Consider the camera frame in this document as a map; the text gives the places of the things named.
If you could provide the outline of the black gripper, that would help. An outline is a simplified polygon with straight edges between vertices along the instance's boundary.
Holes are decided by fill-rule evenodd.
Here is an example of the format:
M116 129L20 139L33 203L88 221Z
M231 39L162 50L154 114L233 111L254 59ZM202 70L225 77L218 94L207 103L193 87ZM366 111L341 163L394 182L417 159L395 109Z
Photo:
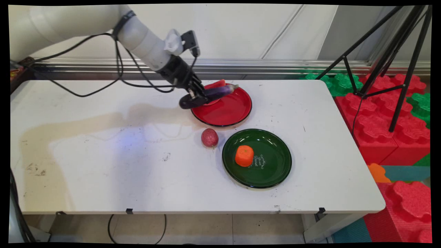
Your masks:
M165 66L156 72L172 86L188 91L187 103L189 105L204 105L208 103L208 97L201 80L193 71L196 61L197 58L194 58L192 64L189 65L180 56L171 55Z

